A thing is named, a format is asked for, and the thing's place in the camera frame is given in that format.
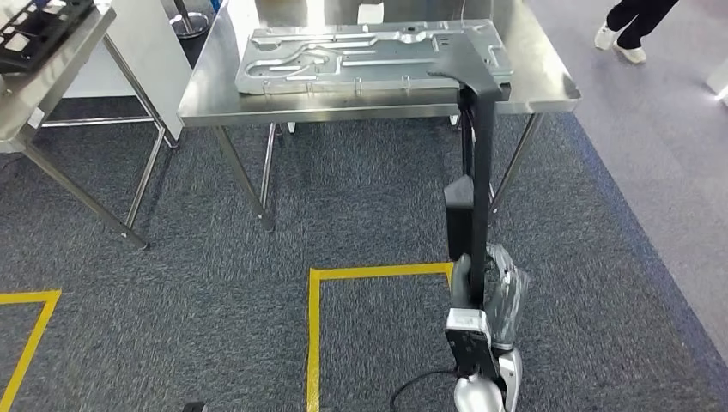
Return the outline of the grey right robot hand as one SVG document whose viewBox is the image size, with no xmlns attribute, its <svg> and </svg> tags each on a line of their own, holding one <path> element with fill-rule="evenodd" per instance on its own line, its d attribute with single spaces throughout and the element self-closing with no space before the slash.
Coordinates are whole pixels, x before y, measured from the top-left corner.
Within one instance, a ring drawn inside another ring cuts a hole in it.
<svg viewBox="0 0 728 412">
<path fill-rule="evenodd" d="M 510 351 L 514 347 L 521 311 L 531 281 L 530 275 L 517 267 L 510 253 L 499 244 L 486 244 L 487 266 L 497 278 L 488 282 L 490 295 L 483 303 L 474 303 L 474 282 L 469 279 L 471 259 L 467 254 L 454 263 L 451 274 L 452 307 L 486 312 L 491 332 L 491 347 Z"/>
</svg>

